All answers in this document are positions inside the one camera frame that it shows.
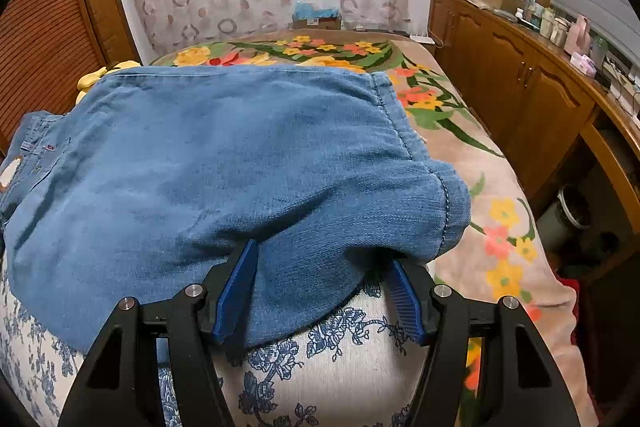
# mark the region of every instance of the yellow cloth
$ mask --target yellow cloth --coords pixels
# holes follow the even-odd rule
[[[82,76],[80,80],[78,80],[78,97],[76,98],[76,105],[84,98],[84,96],[89,92],[89,89],[100,80],[105,74],[113,73],[113,71],[120,70],[128,70],[129,68],[137,68],[140,64],[135,60],[125,60],[124,62],[120,62],[116,64],[111,70],[107,71],[107,68],[100,68],[98,71],[94,71],[94,73],[86,74]]]

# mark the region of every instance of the white fabric with blue flowers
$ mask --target white fabric with blue flowers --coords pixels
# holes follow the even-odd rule
[[[35,420],[55,427],[82,354],[31,317],[11,293],[6,263],[0,264],[0,371]],[[215,354],[236,425],[400,427],[426,349],[408,339],[392,310],[384,283],[373,278],[308,330],[242,360]],[[167,368],[159,370],[159,380],[166,424],[178,427]]]

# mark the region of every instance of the cabinet door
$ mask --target cabinet door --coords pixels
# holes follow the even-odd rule
[[[436,41],[435,59],[446,73],[451,57],[451,29],[456,7],[451,0],[431,0],[429,32]]]
[[[476,7],[460,7],[451,35],[451,59],[449,68],[444,69],[449,80],[460,91],[465,102],[472,107],[482,97],[478,78],[481,76],[486,49],[482,24],[485,18]]]
[[[527,198],[535,196],[562,161],[594,104],[568,73],[536,55],[504,150]]]
[[[516,111],[524,92],[524,75],[535,66],[532,46],[508,28],[488,22],[484,68],[478,78],[475,110],[502,149],[511,134]]]

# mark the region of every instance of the brown louvered panel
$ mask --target brown louvered panel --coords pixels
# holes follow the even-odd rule
[[[70,110],[105,63],[84,0],[11,0],[0,16],[0,150],[25,112]]]

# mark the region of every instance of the bed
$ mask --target bed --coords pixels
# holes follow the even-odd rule
[[[580,351],[572,345],[575,292],[556,280],[529,205],[508,161],[465,106],[434,58],[395,35],[294,30],[233,42],[205,42],[153,65],[276,62],[386,71],[430,155],[450,162],[468,185],[472,222],[453,250],[430,263],[434,279],[467,298],[514,295],[540,330],[567,383],[583,427],[597,424]],[[42,426],[57,425],[82,364],[12,295],[0,271],[0,370]],[[469,425],[478,386],[480,343],[471,339],[458,422]],[[236,425],[398,427],[408,413],[425,358],[402,330],[379,277],[341,308],[288,339],[240,360],[213,354]],[[180,425],[170,371],[160,369],[166,423]]]

